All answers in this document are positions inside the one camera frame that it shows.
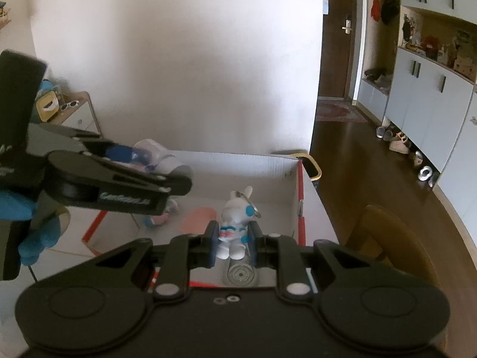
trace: cabinet handle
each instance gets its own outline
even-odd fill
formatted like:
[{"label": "cabinet handle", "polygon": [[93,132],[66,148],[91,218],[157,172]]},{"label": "cabinet handle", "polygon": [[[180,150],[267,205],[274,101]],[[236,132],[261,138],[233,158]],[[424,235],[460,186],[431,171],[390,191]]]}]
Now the cabinet handle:
[{"label": "cabinet handle", "polygon": [[444,92],[445,80],[446,80],[446,79],[447,79],[447,77],[444,75],[444,79],[442,80],[441,93]]}]

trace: white sunglasses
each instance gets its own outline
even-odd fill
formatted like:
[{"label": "white sunglasses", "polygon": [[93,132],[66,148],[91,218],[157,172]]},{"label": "white sunglasses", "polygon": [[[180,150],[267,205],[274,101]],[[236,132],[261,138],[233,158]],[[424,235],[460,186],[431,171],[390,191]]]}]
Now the white sunglasses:
[{"label": "white sunglasses", "polygon": [[64,104],[64,105],[61,105],[60,109],[61,110],[66,110],[68,108],[74,108],[76,106],[79,105],[79,101],[71,101],[71,102],[68,102],[67,104]]}]

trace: shoe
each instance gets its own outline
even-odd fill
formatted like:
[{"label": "shoe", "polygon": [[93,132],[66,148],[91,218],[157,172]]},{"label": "shoe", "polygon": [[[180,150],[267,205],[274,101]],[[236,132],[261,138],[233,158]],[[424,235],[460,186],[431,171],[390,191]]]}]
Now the shoe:
[{"label": "shoe", "polygon": [[384,126],[380,126],[376,129],[376,137],[377,138],[382,138],[386,132],[386,129]]},{"label": "shoe", "polygon": [[411,154],[411,160],[413,161],[414,168],[417,169],[422,165],[424,156],[420,151],[415,151],[413,154]]},{"label": "shoe", "polygon": [[389,149],[394,152],[402,153],[403,155],[409,154],[409,148],[406,146],[406,143],[409,141],[407,136],[399,132],[393,137],[389,143]]},{"label": "shoe", "polygon": [[382,137],[384,141],[391,141],[392,138],[393,138],[393,132],[391,130],[385,131],[385,134]]},{"label": "shoe", "polygon": [[421,170],[419,171],[419,175],[417,175],[417,178],[421,182],[425,182],[426,180],[429,180],[430,177],[432,176],[432,168],[429,166],[422,167]]},{"label": "shoe", "polygon": [[440,173],[438,173],[437,171],[434,172],[432,174],[432,176],[430,177],[429,181],[428,181],[428,185],[429,187],[431,187],[432,189],[434,188],[434,186],[436,185],[436,182],[437,182],[437,179],[439,178],[439,175]]}]

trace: open cardboard box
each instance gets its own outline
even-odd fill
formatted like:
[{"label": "open cardboard box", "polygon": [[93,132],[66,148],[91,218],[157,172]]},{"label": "open cardboard box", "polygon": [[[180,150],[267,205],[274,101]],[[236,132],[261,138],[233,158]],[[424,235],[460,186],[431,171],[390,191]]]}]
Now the open cardboard box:
[{"label": "open cardboard box", "polygon": [[[140,216],[102,211],[83,236],[83,243],[102,254],[137,238],[147,237],[154,245],[167,244],[181,235],[181,222],[192,210],[212,207],[220,212],[232,190],[253,187],[251,200],[261,213],[258,224],[264,234],[292,236],[300,245],[316,239],[337,242],[328,215],[300,161],[289,156],[254,156],[174,151],[193,170],[191,191],[176,197],[179,212],[159,228],[148,228]],[[191,271],[191,280],[227,286],[229,260],[216,260],[212,269]],[[254,285],[274,286],[275,271],[260,269]]]}]

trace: rabbit figurine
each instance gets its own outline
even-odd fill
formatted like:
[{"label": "rabbit figurine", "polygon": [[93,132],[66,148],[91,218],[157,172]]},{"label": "rabbit figurine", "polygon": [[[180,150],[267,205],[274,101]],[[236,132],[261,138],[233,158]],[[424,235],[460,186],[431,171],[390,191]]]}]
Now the rabbit figurine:
[{"label": "rabbit figurine", "polygon": [[222,210],[217,249],[217,257],[222,260],[228,257],[241,260],[245,256],[245,244],[249,240],[246,226],[255,216],[259,217],[258,211],[249,200],[252,190],[252,187],[248,186],[243,193],[232,191],[230,200]]}]

